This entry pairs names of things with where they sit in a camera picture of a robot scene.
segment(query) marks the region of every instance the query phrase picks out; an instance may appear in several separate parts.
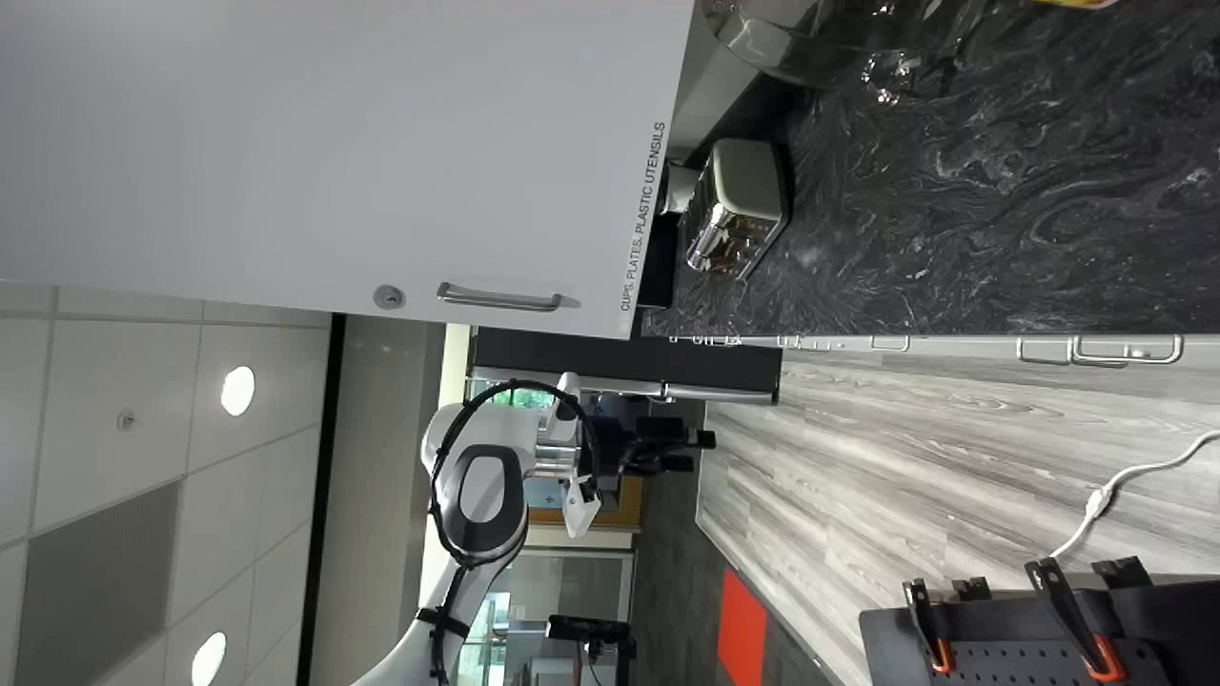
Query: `recessed light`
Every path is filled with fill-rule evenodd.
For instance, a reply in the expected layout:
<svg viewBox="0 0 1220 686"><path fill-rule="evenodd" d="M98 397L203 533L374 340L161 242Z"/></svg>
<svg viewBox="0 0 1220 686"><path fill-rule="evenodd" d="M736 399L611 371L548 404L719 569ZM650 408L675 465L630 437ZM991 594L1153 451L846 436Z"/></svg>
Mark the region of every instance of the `recessed light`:
<svg viewBox="0 0 1220 686"><path fill-rule="evenodd" d="M257 390L260 390L257 371L234 367L220 383L220 408L231 415L245 415L257 399Z"/></svg>
<svg viewBox="0 0 1220 686"><path fill-rule="evenodd" d="M190 686L213 686L231 652L231 638L213 632L200 646L190 660Z"/></svg>

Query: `red object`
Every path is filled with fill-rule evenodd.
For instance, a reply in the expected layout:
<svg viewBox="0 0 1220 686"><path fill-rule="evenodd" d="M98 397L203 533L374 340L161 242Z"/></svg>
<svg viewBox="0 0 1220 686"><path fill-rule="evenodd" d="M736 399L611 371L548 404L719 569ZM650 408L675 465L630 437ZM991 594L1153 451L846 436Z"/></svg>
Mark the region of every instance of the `red object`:
<svg viewBox="0 0 1220 686"><path fill-rule="evenodd" d="M719 660L729 670L729 684L764 686L764 652L767 652L767 609L736 571L726 571Z"/></svg>

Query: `wood-grain floor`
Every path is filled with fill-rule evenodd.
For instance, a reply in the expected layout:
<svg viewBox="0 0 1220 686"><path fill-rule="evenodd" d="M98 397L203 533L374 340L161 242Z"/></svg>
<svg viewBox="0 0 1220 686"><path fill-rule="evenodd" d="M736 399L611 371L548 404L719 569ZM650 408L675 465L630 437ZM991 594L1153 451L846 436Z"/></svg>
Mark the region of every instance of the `wood-grain floor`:
<svg viewBox="0 0 1220 686"><path fill-rule="evenodd" d="M790 356L777 408L715 408L698 525L842 684L870 684L858 613L900 585L987 577L1055 550L1090 487L1220 432L1220 376ZM1220 571L1220 451L1125 487L1066 569L1143 558Z"/></svg>

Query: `countertop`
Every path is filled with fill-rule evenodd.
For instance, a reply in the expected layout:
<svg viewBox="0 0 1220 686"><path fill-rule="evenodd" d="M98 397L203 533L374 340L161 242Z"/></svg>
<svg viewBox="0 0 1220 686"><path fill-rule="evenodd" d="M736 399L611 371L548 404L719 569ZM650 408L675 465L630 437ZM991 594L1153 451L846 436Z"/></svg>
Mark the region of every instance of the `countertop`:
<svg viewBox="0 0 1220 686"><path fill-rule="evenodd" d="M1220 332L1220 4L858 11L775 131L790 229L644 334Z"/></svg>

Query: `cabinet door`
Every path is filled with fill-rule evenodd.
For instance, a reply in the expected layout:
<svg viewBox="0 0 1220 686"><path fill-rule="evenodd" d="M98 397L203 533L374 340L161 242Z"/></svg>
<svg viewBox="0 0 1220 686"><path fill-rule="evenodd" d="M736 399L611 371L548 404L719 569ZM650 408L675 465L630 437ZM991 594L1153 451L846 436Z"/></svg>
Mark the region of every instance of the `cabinet door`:
<svg viewBox="0 0 1220 686"><path fill-rule="evenodd" d="M10 0L0 279L627 334L686 27L689 0Z"/></svg>

